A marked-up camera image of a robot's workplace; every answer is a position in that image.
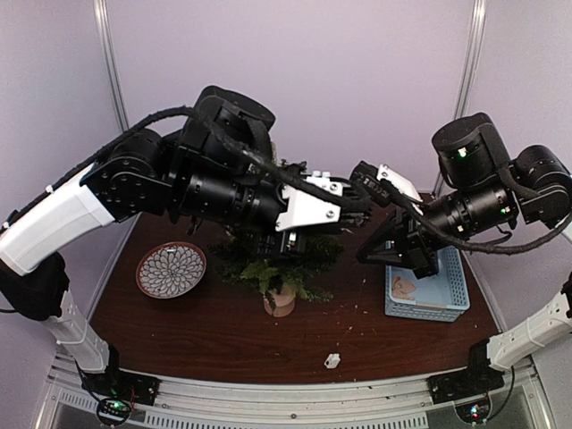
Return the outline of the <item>small green christmas tree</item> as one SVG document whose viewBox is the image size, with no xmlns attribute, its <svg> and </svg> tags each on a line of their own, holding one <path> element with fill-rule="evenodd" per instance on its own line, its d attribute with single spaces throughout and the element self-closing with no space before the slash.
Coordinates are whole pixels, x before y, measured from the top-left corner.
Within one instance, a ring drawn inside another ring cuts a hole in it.
<svg viewBox="0 0 572 429">
<path fill-rule="evenodd" d="M 260 293 L 267 314 L 285 317 L 296 299 L 329 302 L 333 294 L 314 279 L 329 273 L 343 253 L 340 241 L 331 235 L 311 235 L 301 256 L 263 257 L 254 252 L 254 236 L 232 227 L 227 237 L 208 247 L 218 258 L 216 271 L 224 282 L 244 285 Z"/>
</svg>

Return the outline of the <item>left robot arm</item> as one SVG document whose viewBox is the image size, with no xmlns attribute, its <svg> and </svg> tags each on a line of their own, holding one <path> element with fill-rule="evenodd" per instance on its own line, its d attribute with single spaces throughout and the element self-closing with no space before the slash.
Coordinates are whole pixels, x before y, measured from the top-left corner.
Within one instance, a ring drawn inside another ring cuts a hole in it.
<svg viewBox="0 0 572 429">
<path fill-rule="evenodd" d="M 272 167 L 274 115 L 229 89 L 204 88 L 192 107 L 151 114 L 68 172 L 1 229 L 1 291 L 44 324 L 80 370 L 110 397 L 128 376 L 117 350 L 79 311 L 61 249 L 140 213 L 193 216 L 251 230 L 259 250 L 293 256 L 310 232 L 340 229 L 342 184 Z"/>
</svg>

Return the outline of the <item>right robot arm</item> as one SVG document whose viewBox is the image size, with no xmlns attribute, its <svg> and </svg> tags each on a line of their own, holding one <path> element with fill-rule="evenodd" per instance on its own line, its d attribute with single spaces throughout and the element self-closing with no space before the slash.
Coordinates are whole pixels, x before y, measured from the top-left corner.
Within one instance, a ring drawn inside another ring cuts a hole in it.
<svg viewBox="0 0 572 429">
<path fill-rule="evenodd" d="M 489 255 L 526 253 L 552 240 L 571 222 L 571 174 L 545 146 L 525 148 L 511 158 L 491 117 L 458 118 L 435 132 L 433 149 L 448 195 L 422 203 L 408 194 L 408 182 L 383 167 L 360 162 L 351 178 L 381 207 L 394 212 L 357 251 L 364 264 L 407 268 L 422 279 L 438 273 L 437 253 L 455 247 Z M 475 235 L 517 220 L 543 223 L 548 233 L 509 246 L 510 234 L 488 242 Z"/>
</svg>

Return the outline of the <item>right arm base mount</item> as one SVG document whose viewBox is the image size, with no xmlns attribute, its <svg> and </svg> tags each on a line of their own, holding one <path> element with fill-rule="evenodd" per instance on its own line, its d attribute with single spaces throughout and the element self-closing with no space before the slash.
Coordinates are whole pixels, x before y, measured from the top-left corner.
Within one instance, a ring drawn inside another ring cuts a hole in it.
<svg viewBox="0 0 572 429">
<path fill-rule="evenodd" d="M 427 379 L 434 405 L 462 400 L 504 386 L 504 373 L 491 367 L 484 342 L 472 346 L 465 369 L 430 376 Z"/>
</svg>

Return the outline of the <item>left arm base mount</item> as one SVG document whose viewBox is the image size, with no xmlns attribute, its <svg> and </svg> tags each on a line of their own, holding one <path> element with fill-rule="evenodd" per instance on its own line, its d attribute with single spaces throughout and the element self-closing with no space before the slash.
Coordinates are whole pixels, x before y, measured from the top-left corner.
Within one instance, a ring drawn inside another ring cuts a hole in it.
<svg viewBox="0 0 572 429">
<path fill-rule="evenodd" d="M 108 366 L 103 373 L 86 373 L 82 368 L 82 388 L 102 397 L 112 397 L 136 404 L 153 406 L 160 380 L 151 375 L 136 374 L 121 370 L 117 349 L 110 345 Z"/>
</svg>

